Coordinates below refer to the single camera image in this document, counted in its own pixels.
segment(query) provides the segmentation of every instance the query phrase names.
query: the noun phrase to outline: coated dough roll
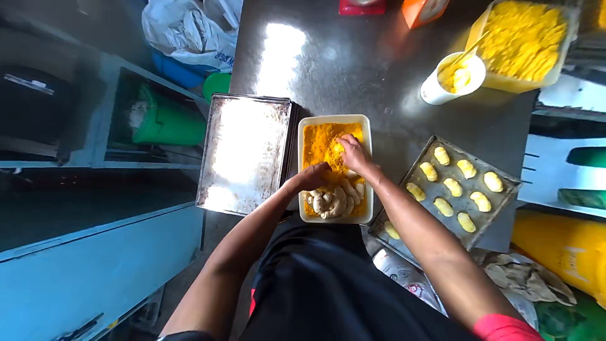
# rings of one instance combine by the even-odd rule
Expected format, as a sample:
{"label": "coated dough roll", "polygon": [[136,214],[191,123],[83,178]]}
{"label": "coated dough roll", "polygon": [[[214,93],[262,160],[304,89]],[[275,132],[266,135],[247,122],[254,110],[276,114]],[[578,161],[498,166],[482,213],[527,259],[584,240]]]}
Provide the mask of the coated dough roll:
{"label": "coated dough roll", "polygon": [[494,172],[484,174],[484,183],[489,190],[493,192],[503,191],[503,181]]}
{"label": "coated dough roll", "polygon": [[448,153],[444,147],[436,147],[433,150],[433,155],[438,159],[438,162],[443,166],[448,166],[450,164],[450,157],[448,157]]}
{"label": "coated dough roll", "polygon": [[476,176],[476,168],[469,160],[459,160],[456,165],[461,169],[461,172],[463,172],[463,176],[465,176],[466,179],[471,179]]}
{"label": "coated dough roll", "polygon": [[456,219],[459,221],[459,224],[461,224],[461,227],[463,228],[463,230],[465,230],[469,233],[476,232],[476,225],[473,223],[473,221],[471,220],[471,218],[469,217],[469,215],[467,213],[459,212],[456,215]]}
{"label": "coated dough roll", "polygon": [[419,165],[419,168],[421,168],[423,173],[425,173],[427,180],[434,182],[438,179],[438,173],[436,172],[436,169],[431,165],[431,163],[423,162]]}
{"label": "coated dough roll", "polygon": [[455,214],[450,204],[442,198],[436,198],[433,204],[440,210],[441,214],[444,214],[445,217],[452,217],[453,214]]}
{"label": "coated dough roll", "polygon": [[484,193],[482,193],[482,192],[473,192],[473,193],[471,193],[471,195],[469,197],[478,206],[478,211],[480,211],[480,212],[490,212],[490,210],[492,209],[492,205],[490,204],[490,201],[488,200],[488,198],[486,197],[486,195],[484,195]]}
{"label": "coated dough roll", "polygon": [[448,187],[453,197],[460,197],[463,194],[463,188],[461,188],[461,185],[455,179],[448,178],[444,180],[444,184]]}
{"label": "coated dough roll", "polygon": [[407,183],[406,190],[415,196],[416,201],[425,200],[425,192],[415,183]]}
{"label": "coated dough roll", "polygon": [[390,221],[386,221],[383,224],[383,228],[385,229],[385,232],[387,232],[387,234],[391,238],[400,239],[400,235],[398,234],[398,232],[396,231],[396,228],[393,226],[393,224]]}

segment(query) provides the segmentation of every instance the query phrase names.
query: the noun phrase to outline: cabinet door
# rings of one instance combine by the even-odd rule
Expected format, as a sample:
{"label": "cabinet door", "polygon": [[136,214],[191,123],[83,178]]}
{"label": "cabinet door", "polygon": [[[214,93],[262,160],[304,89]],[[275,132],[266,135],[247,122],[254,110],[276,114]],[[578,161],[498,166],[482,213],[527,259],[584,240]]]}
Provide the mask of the cabinet door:
{"label": "cabinet door", "polygon": [[90,339],[195,258],[203,222],[190,206],[0,263],[2,339],[55,340],[98,317]]}

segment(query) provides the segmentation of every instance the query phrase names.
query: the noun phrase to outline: hand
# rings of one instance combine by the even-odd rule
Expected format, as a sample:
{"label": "hand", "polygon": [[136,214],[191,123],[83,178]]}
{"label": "hand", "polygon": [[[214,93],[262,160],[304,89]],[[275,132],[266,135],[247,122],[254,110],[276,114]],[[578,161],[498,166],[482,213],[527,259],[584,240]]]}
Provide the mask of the hand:
{"label": "hand", "polygon": [[343,164],[360,176],[364,177],[364,174],[375,166],[372,157],[352,134],[345,134],[341,138],[337,138],[337,142],[341,143],[345,149],[345,152],[341,153]]}
{"label": "hand", "polygon": [[298,192],[313,191],[328,184],[327,174],[332,172],[328,162],[321,162],[305,168],[291,180],[295,182]]}

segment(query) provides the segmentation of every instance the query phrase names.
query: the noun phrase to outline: forearm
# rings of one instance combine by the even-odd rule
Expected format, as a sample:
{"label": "forearm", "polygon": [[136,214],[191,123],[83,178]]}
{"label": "forearm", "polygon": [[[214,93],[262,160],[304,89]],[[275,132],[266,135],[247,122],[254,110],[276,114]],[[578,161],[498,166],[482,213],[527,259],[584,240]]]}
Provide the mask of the forearm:
{"label": "forearm", "polygon": [[402,241],[421,263],[436,257],[470,259],[459,241],[429,211],[389,180],[378,167],[371,167],[365,178],[381,199],[389,219]]}
{"label": "forearm", "polygon": [[223,238],[161,335],[199,330],[210,333],[216,340],[229,338],[242,282],[263,253],[280,216],[297,193],[296,184],[287,181]]}
{"label": "forearm", "polygon": [[289,202],[298,193],[288,180],[276,193],[242,219],[220,242],[204,266],[206,271],[246,276],[267,246]]}
{"label": "forearm", "polygon": [[448,313],[467,328],[487,314],[521,319],[459,240],[376,166],[364,175],[402,241],[419,261]]}

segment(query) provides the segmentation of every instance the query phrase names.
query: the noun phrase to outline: metal baking tray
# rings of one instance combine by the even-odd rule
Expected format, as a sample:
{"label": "metal baking tray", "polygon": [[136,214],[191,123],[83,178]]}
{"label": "metal baking tray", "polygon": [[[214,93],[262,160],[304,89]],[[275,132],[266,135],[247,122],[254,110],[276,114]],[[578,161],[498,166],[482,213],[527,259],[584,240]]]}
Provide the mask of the metal baking tray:
{"label": "metal baking tray", "polygon": [[288,179],[298,106],[289,98],[216,93],[196,205],[245,216]]}
{"label": "metal baking tray", "polygon": [[[433,156],[433,150],[439,146],[444,147],[448,152],[448,156],[450,157],[450,164],[448,166],[441,165]],[[460,168],[456,165],[459,160],[469,160],[478,171],[476,176],[471,179],[465,179]],[[433,165],[438,173],[438,180],[435,182],[427,180],[427,177],[419,168],[419,165],[423,162],[429,162]],[[484,174],[487,172],[494,172],[501,178],[501,181],[503,182],[502,192],[492,192],[486,187],[484,184]],[[453,197],[446,185],[442,183],[446,178],[453,178],[459,182],[463,188],[463,194],[460,197]],[[457,236],[467,250],[470,250],[478,243],[490,223],[492,223],[505,205],[515,197],[522,185],[520,179],[512,177],[437,136],[432,136],[429,139],[429,142],[421,152],[421,156],[419,156],[408,171],[408,174],[406,174],[404,179],[400,182],[400,187],[406,191],[406,193],[408,193],[408,191],[405,187],[408,182],[417,184],[425,192],[427,198],[421,201],[420,204]],[[486,195],[492,205],[492,210],[490,212],[485,213],[478,211],[476,204],[469,198],[471,193],[475,191],[482,192]],[[446,200],[452,206],[454,215],[452,217],[445,217],[442,215],[433,204],[435,198],[443,198]],[[473,220],[477,229],[474,233],[463,230],[459,225],[456,218],[457,213],[459,212],[467,213],[471,220]],[[383,230],[383,223],[386,220],[388,220],[387,213],[385,212],[385,209],[383,209],[371,225],[368,233],[388,248],[419,266],[418,262],[414,259],[408,248],[406,248],[402,240],[395,240],[389,237]]]}

